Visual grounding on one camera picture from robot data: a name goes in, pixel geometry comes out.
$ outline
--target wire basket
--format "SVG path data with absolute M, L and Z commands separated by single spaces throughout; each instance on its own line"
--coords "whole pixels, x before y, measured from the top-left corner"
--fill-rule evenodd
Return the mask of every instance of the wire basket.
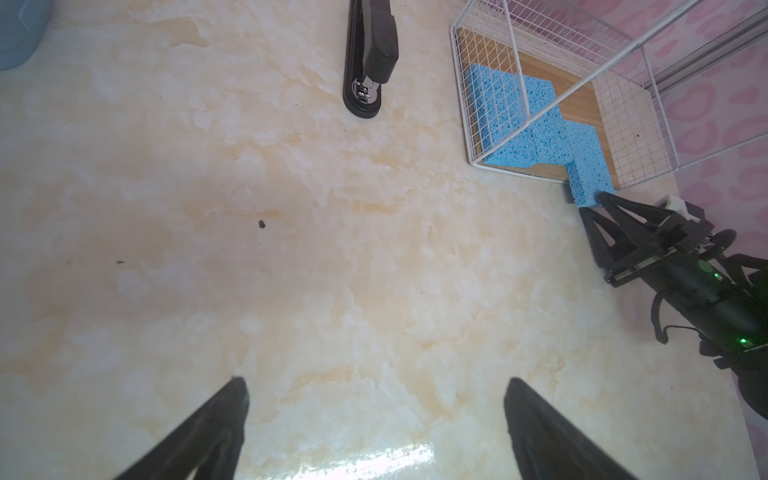
M 609 62 L 632 42 L 616 28 L 565 0 L 469 0 L 451 38 L 470 164 L 565 181 L 558 165 L 513 168 L 484 162 L 559 107 L 566 120 L 595 127 L 616 188 L 677 169 L 677 153 L 642 45 L 618 63 Z M 473 65 L 507 73 L 495 79 L 499 84 L 494 88 L 522 98 L 499 98 L 494 117 L 484 118 L 482 127 L 468 81 Z M 552 81 L 557 99 L 532 113 L 523 74 Z

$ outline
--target pink patterned wall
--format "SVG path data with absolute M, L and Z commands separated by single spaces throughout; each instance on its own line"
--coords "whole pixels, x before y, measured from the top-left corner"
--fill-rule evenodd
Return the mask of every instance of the pink patterned wall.
M 682 0 L 578 0 L 578 5 L 636 38 Z M 645 47 L 654 73 L 664 70 L 707 42 L 768 8 L 768 0 L 704 0 L 653 37 Z
M 664 95 L 681 164 L 768 132 L 768 40 Z M 676 175 L 680 194 L 718 228 L 739 232 L 730 252 L 768 257 L 768 138 Z

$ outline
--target marble countertop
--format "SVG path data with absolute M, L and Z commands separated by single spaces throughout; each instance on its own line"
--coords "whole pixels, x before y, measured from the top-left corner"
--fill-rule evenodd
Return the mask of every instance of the marble countertop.
M 242 479 L 518 478 L 512 376 L 640 479 L 757 477 L 730 374 L 562 186 L 467 164 L 461 7 L 392 1 L 366 121 L 343 0 L 56 2 L 0 72 L 0 478 L 112 478 L 232 375 Z

